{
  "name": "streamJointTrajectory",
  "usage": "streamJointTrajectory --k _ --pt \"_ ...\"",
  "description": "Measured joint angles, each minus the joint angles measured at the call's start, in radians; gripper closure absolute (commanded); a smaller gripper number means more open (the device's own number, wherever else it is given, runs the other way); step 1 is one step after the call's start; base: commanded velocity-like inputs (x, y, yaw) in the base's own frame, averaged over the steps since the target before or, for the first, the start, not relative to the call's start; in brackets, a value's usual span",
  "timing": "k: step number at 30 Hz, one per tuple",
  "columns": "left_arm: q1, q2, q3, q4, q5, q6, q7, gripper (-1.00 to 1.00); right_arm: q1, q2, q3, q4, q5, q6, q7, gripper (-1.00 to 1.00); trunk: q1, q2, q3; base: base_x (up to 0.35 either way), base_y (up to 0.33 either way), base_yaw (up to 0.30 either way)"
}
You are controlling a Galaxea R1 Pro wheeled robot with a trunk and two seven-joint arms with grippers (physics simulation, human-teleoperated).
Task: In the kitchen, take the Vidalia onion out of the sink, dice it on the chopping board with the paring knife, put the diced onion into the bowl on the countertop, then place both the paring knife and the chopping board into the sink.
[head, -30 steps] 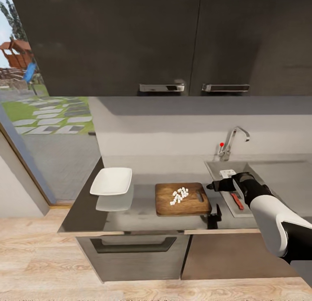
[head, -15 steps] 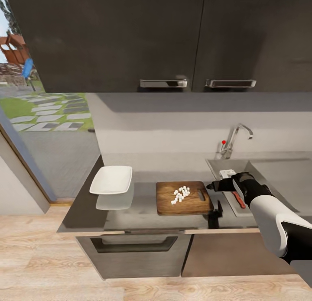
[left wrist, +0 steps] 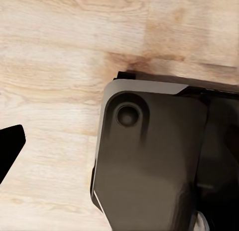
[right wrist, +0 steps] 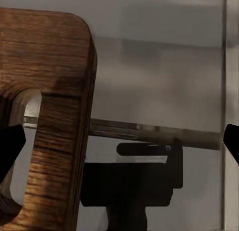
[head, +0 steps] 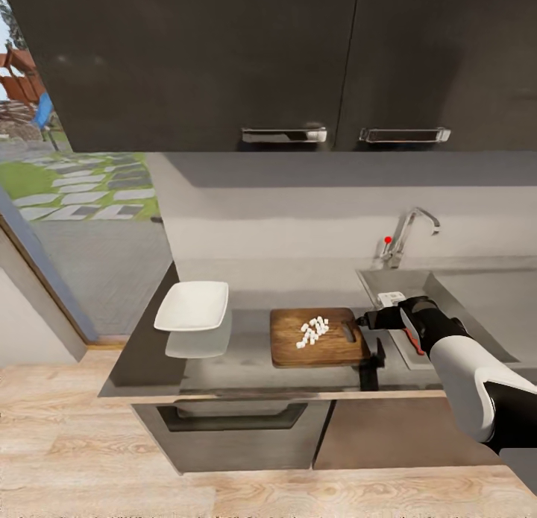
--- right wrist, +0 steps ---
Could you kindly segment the cutting board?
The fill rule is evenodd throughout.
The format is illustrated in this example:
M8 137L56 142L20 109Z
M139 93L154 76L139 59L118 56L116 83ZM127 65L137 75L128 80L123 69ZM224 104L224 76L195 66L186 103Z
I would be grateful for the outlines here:
M0 231L70 231L93 58L81 17L0 8L0 130L17 94L42 96L22 209L0 211Z

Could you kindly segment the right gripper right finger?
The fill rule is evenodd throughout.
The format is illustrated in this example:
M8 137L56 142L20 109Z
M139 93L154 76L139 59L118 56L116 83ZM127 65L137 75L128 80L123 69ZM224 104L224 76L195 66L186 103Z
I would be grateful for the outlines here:
M223 142L239 164L239 126L228 124L224 133Z

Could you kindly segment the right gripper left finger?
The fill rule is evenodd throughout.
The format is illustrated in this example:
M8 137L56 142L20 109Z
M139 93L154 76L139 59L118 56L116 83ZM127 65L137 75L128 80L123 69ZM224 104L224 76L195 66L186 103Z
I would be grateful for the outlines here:
M0 184L26 143L21 124L0 130Z

